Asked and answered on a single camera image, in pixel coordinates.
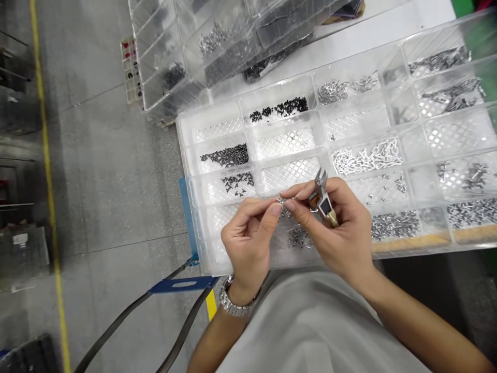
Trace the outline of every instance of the right hand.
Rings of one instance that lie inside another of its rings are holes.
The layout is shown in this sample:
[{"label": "right hand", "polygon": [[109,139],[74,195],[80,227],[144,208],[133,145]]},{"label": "right hand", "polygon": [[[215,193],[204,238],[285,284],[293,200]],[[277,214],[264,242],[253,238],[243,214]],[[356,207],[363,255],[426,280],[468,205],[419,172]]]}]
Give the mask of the right hand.
[{"label": "right hand", "polygon": [[358,290],[375,272],[371,215],[344,180],[329,178],[326,191],[340,226],[328,228],[301,202],[307,201],[314,192],[314,185],[314,181],[309,181],[282,192],[283,198],[294,198],[284,205],[307,231],[325,264]]}]

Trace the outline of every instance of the gray floor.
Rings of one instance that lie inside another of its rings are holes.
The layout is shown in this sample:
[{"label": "gray floor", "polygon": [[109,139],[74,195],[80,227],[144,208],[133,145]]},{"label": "gray floor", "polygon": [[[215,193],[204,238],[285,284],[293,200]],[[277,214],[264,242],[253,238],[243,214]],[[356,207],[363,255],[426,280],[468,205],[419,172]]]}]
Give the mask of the gray floor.
[{"label": "gray floor", "polygon": [[[176,129],[146,124],[138,107],[126,104],[120,40],[131,34],[127,1],[37,0],[36,6],[74,369],[127,305],[189,257],[178,188],[183,168]],[[16,8],[28,14],[28,0],[16,0]],[[29,18],[23,22],[30,24]],[[31,141],[41,164],[40,134]],[[198,275],[198,269],[183,275]],[[0,295],[5,332],[0,347],[14,347],[45,331],[60,345],[54,277],[28,287]],[[149,299],[89,371],[155,371],[197,296]],[[15,330],[9,330],[11,321]],[[172,371],[185,371],[207,323],[203,306]]]}]

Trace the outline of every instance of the blue metal bracket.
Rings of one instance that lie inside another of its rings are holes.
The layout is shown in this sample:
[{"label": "blue metal bracket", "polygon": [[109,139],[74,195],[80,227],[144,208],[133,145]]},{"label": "blue metal bracket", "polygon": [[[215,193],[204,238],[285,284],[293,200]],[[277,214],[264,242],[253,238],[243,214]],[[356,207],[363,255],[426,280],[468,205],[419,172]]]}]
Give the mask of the blue metal bracket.
[{"label": "blue metal bracket", "polygon": [[164,293],[180,293],[185,291],[204,290],[214,286],[217,277],[201,276],[184,279],[164,279],[154,285],[149,293],[164,294]]},{"label": "blue metal bracket", "polygon": [[188,240],[190,241],[190,248],[192,250],[192,263],[191,266],[198,265],[198,249],[197,240],[195,239],[195,230],[193,229],[193,219],[192,211],[190,210],[190,201],[188,200],[188,190],[186,189],[185,178],[179,179],[178,184],[180,186],[181,202],[183,204],[183,212],[185,214],[186,231],[188,232]]}]

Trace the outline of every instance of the wristwatch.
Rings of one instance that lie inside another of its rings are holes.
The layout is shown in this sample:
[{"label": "wristwatch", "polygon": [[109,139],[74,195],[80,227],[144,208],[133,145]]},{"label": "wristwatch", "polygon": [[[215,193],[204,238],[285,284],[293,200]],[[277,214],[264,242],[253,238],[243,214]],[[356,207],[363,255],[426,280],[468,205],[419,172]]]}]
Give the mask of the wristwatch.
[{"label": "wristwatch", "polygon": [[237,306],[236,304],[233,304],[233,302],[229,299],[228,296],[228,289],[233,283],[234,276],[229,275],[229,277],[226,279],[226,281],[223,284],[223,289],[221,290],[221,305],[223,306],[224,310],[228,313],[228,315],[231,315],[233,317],[245,317],[249,314],[252,305],[254,304],[254,301],[257,299],[257,295],[254,297],[254,299],[251,300],[251,302],[245,306]]}]

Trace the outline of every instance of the yellow floor line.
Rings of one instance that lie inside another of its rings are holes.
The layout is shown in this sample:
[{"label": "yellow floor line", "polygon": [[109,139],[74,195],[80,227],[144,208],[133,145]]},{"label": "yellow floor line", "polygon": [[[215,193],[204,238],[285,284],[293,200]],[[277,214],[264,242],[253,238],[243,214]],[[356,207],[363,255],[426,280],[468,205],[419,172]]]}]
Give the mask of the yellow floor line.
[{"label": "yellow floor line", "polygon": [[217,311],[216,298],[214,297],[214,290],[211,290],[211,292],[207,296],[206,305],[207,305],[207,315],[209,316],[209,321],[212,321]]},{"label": "yellow floor line", "polygon": [[64,367],[64,373],[71,373],[71,362],[69,358],[69,343],[67,340],[66,316],[64,311],[64,301],[62,297],[61,262],[59,258],[59,243],[57,241],[55,203],[53,201],[52,171],[50,167],[50,151],[48,146],[47,114],[45,108],[45,94],[43,92],[43,80],[41,78],[40,40],[38,35],[38,21],[36,18],[35,1],[36,0],[30,0],[31,27],[33,30],[33,46],[34,46],[35,64],[36,64],[36,83],[38,85],[38,97],[40,99],[41,134],[43,140],[43,155],[45,158],[45,177],[47,179],[47,189],[48,189],[49,221],[50,221],[50,226],[52,228],[53,265],[55,271],[55,290],[57,293],[57,305],[59,307],[59,322],[61,327],[62,363]]}]

